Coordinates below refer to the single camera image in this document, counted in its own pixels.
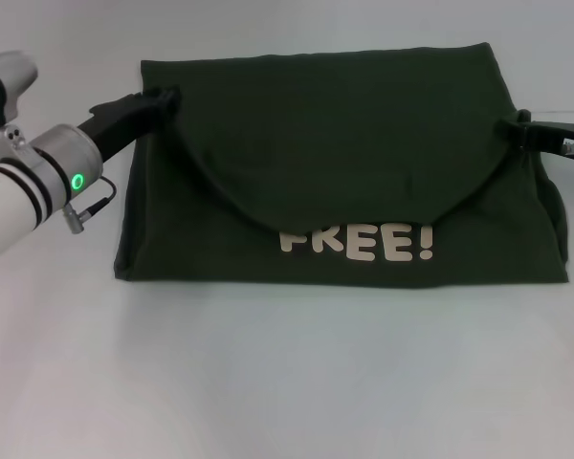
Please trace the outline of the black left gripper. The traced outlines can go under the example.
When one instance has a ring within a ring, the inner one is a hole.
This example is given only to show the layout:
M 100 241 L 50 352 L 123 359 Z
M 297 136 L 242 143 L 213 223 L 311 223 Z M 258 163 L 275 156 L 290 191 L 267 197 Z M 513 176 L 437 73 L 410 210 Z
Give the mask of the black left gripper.
M 181 106 L 178 86 L 153 87 L 105 102 L 89 110 L 91 118 L 78 126 L 96 146 L 104 163 L 130 143 L 162 128 Z

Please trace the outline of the dark green shirt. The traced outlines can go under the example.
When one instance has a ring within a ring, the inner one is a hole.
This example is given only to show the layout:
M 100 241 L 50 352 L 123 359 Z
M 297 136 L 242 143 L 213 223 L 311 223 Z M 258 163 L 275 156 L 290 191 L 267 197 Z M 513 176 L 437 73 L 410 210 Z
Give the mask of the dark green shirt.
M 178 88 L 135 146 L 124 281 L 564 283 L 567 222 L 491 47 L 141 64 Z

